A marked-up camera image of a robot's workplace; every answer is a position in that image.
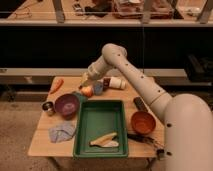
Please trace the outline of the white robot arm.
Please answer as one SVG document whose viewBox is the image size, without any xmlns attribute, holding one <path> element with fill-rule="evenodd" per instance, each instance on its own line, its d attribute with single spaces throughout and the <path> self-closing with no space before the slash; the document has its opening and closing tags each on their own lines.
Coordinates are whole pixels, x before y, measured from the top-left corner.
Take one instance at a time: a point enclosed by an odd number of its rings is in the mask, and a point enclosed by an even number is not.
<svg viewBox="0 0 213 171">
<path fill-rule="evenodd" d="M 213 171 L 213 112 L 193 94 L 171 96 L 127 60 L 124 47 L 108 43 L 83 74 L 83 84 L 116 68 L 164 125 L 165 171 Z"/>
</svg>

